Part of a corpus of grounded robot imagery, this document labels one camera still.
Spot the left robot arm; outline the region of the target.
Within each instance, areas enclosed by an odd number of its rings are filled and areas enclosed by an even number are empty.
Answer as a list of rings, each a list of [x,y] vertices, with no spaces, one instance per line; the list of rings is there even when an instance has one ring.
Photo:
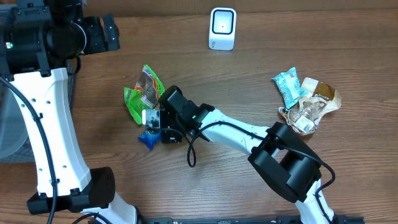
[[[112,15],[83,15],[82,1],[18,1],[1,26],[1,81],[14,94],[35,159],[31,214],[80,213],[98,223],[138,223],[115,190],[111,168],[90,169],[81,154],[68,99],[67,61],[118,50]]]

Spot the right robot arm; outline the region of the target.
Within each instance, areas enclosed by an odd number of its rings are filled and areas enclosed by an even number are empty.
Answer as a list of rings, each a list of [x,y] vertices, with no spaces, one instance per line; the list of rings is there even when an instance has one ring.
[[[173,85],[159,98],[163,142],[171,133],[188,138],[187,162],[196,164],[194,142],[218,142],[248,155],[248,161],[265,183],[279,196],[294,203],[302,223],[337,223],[322,190],[333,183],[321,182],[321,167],[328,168],[287,125],[255,126],[230,118],[208,104],[197,106]]]

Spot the light teal snack packet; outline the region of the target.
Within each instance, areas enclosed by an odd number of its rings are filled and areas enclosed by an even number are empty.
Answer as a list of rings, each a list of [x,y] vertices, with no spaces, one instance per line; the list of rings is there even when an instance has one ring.
[[[277,76],[271,78],[280,91],[285,103],[285,107],[290,109],[295,106],[299,99],[308,93],[307,90],[300,86],[295,67],[286,72],[281,72]]]

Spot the blue Oreo cookie pack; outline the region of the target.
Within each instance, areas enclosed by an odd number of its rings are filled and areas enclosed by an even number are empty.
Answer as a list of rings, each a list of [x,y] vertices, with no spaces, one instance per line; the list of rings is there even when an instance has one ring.
[[[138,140],[143,142],[147,148],[151,151],[154,149],[154,146],[161,139],[162,133],[152,133],[150,131],[144,131],[139,137]]]

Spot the green snack packet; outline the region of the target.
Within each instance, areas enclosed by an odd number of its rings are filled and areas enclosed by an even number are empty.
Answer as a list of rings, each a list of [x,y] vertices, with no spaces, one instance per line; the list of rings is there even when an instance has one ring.
[[[165,87],[148,65],[144,65],[134,88],[124,88],[124,102],[138,125],[142,125],[142,111],[156,107]]]

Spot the brown paper bread bag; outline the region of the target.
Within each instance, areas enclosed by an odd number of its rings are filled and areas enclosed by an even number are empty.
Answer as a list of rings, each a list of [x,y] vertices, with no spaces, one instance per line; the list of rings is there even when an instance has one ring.
[[[305,78],[302,89],[306,93],[298,99],[298,108],[279,108],[280,115],[287,125],[299,135],[314,133],[324,115],[341,107],[341,95],[330,85]]]

